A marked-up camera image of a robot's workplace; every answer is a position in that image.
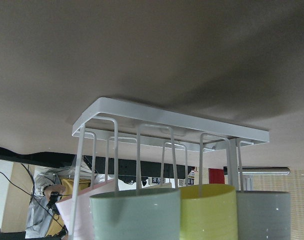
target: red object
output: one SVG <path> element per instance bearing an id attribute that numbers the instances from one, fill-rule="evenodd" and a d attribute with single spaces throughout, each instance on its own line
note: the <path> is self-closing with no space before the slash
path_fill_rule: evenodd
<path id="1" fill-rule="evenodd" d="M 210 184 L 225 184 L 223 169 L 208 169 L 208 180 Z"/>

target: hand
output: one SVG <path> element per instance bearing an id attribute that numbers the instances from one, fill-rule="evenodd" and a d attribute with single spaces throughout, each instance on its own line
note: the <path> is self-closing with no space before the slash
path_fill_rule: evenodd
<path id="1" fill-rule="evenodd" d="M 57 184 L 57 185 L 48 186 L 45 189 L 44 194 L 47 198 L 47 201 L 49 201 L 52 192 L 58 192 L 59 194 L 64 194 L 65 190 L 66 190 L 66 187 L 64 187 L 61 184 Z"/>

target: yellow cup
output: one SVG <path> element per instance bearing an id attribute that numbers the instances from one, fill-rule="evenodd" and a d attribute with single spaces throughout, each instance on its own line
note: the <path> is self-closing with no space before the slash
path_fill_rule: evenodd
<path id="1" fill-rule="evenodd" d="M 181 187 L 180 240 L 237 240 L 236 191 L 226 184 Z"/>

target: mug rack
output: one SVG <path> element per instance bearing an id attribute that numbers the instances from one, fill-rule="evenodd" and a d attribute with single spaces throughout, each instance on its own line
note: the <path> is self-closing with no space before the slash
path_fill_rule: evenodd
<path id="1" fill-rule="evenodd" d="M 246 126 L 234 125 L 221 121 L 195 117 L 177 112 L 167 111 L 130 101 L 100 97 L 92 103 L 73 125 L 72 136 L 79 137 L 75 180 L 72 197 L 71 229 L 69 239 L 73 240 L 74 222 L 77 206 L 80 164 L 83 153 L 84 138 L 94 140 L 93 154 L 96 152 L 96 140 L 110 141 L 114 139 L 114 171 L 118 171 L 118 142 L 133 144 L 141 125 L 158 125 L 163 128 L 144 128 L 139 133 L 138 144 L 163 147 L 164 142 L 174 135 L 174 144 L 181 144 L 187 151 L 203 152 L 226 150 L 228 184 L 238 189 L 237 143 L 256 145 L 269 142 L 269 132 Z M 200 138 L 210 136 L 212 140 L 202 141 Z"/>

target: yellow cloth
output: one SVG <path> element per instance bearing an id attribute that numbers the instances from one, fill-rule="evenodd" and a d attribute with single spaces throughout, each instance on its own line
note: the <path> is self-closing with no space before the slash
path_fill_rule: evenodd
<path id="1" fill-rule="evenodd" d="M 73 193 L 73 184 L 74 179 L 71 178 L 61 178 L 62 185 L 66 187 L 66 191 L 64 192 L 64 195 L 71 195 Z M 90 179 L 80 179 L 80 184 L 78 187 L 78 190 L 81 191 L 83 189 L 88 188 L 91 185 Z M 57 219 L 57 221 L 60 223 L 60 225 L 64 226 L 64 221 L 60 216 L 54 215 L 54 218 Z M 48 231 L 46 233 L 46 236 L 50 235 L 53 236 L 55 234 L 58 234 L 62 227 L 60 226 L 56 221 L 52 220 L 51 224 L 48 228 Z"/>

